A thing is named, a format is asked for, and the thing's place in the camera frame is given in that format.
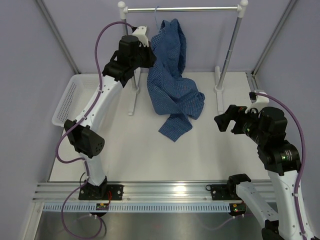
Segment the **blue plaid shirt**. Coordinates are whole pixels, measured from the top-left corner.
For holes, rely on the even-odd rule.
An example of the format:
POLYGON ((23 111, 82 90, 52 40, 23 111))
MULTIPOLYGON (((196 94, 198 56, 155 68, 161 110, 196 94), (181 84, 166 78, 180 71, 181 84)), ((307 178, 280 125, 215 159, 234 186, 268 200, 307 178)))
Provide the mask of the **blue plaid shirt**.
POLYGON ((205 95, 194 80, 183 77, 187 40, 179 21, 163 20, 160 31, 151 39, 156 61, 148 71, 147 90, 154 111, 168 118, 159 132, 176 142, 193 126, 205 106, 205 95))

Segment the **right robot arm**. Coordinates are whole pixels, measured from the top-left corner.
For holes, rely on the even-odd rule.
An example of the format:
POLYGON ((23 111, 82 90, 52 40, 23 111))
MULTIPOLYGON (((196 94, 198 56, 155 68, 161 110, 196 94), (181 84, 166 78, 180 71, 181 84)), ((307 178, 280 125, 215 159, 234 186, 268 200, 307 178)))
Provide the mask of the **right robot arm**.
POLYGON ((251 210, 261 226, 264 240, 315 240, 317 237, 308 224, 300 184, 302 172, 297 148, 286 140, 287 119, 284 112, 267 106, 261 111, 245 106, 230 105, 214 117, 220 132, 225 132, 234 121, 231 132, 244 134, 257 145, 257 154, 272 183, 277 211, 257 192, 246 174, 228 178, 226 193, 240 198, 251 210))

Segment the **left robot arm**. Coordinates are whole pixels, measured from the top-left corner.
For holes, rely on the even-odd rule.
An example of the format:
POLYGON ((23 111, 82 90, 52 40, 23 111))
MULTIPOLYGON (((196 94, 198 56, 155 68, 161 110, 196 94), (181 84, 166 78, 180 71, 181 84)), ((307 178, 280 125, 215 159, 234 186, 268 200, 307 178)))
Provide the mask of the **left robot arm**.
POLYGON ((87 180, 79 190, 79 200, 121 200, 123 186, 108 184, 100 153, 105 140, 98 129, 116 95, 135 75, 138 68, 150 68, 156 57, 148 37, 143 34, 124 35, 118 49, 99 75, 97 96, 93 96, 84 112, 75 120, 66 120, 64 129, 70 144, 84 159, 87 180))

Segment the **light blue wire hanger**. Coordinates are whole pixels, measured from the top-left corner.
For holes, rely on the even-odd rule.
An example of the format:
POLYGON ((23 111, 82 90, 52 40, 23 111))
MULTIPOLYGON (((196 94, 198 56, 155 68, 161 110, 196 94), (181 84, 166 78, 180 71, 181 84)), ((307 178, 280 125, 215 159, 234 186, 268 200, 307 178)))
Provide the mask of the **light blue wire hanger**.
POLYGON ((155 20, 155 25, 156 25, 156 28, 157 28, 157 31, 159 32, 160 31, 160 24, 158 23, 158 20, 157 20, 157 9, 159 8, 160 6, 157 5, 155 8, 154 8, 154 20, 155 20))

